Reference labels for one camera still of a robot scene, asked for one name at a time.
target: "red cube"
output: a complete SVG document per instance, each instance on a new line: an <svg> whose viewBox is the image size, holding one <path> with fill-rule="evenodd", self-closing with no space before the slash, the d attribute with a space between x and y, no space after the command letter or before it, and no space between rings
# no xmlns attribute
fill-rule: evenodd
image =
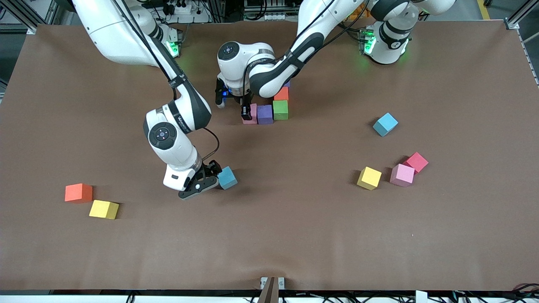
<svg viewBox="0 0 539 303"><path fill-rule="evenodd" d="M93 188L86 184L74 184L66 186L65 202L86 203L93 200Z"/></svg>
<svg viewBox="0 0 539 303"><path fill-rule="evenodd" d="M420 172L429 162L423 158L419 153L413 154L408 160L404 161L404 165L409 166L415 170L414 174Z"/></svg>
<svg viewBox="0 0 539 303"><path fill-rule="evenodd" d="M273 96L273 100L280 101L280 100L288 100L288 87L283 87L281 90L277 93L277 95Z"/></svg>

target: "yellow cube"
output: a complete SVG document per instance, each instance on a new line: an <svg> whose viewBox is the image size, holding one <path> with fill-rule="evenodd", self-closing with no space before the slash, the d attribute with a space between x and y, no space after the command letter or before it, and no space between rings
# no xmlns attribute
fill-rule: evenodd
<svg viewBox="0 0 539 303"><path fill-rule="evenodd" d="M378 187L381 176L382 173L378 170L372 169L370 167L365 167L365 169L361 171L360 179L357 180L357 185L368 190L373 190Z"/></svg>
<svg viewBox="0 0 539 303"><path fill-rule="evenodd" d="M90 217L106 218L114 220L120 205L109 201L94 200Z"/></svg>

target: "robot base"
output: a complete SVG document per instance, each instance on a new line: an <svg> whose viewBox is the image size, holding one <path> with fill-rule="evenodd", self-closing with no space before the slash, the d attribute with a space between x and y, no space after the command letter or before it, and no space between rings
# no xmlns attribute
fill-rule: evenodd
<svg viewBox="0 0 539 303"><path fill-rule="evenodd" d="M379 64L392 64L395 63L406 50L407 43L403 43L397 49L390 49L388 45L382 41L379 37L380 26L383 22L377 21L373 25L367 26L367 30L372 30L375 35L375 42L371 46L371 50L365 51L365 55L370 57L374 62Z"/></svg>

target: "green cube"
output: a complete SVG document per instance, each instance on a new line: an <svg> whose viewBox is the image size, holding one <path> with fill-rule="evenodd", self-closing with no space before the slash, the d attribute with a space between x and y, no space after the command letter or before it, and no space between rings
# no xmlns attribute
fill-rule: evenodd
<svg viewBox="0 0 539 303"><path fill-rule="evenodd" d="M288 120L288 101L273 101L273 120Z"/></svg>

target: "purple cube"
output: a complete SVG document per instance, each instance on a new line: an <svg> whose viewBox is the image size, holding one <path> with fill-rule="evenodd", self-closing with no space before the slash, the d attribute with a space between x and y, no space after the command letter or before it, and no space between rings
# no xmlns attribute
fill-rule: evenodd
<svg viewBox="0 0 539 303"><path fill-rule="evenodd" d="M389 182L398 186L408 187L413 183L413 175L415 171L415 169L409 166L398 164L391 171L391 178L389 179Z"/></svg>
<svg viewBox="0 0 539 303"><path fill-rule="evenodd" d="M257 106L258 124L273 124L273 111L271 105Z"/></svg>

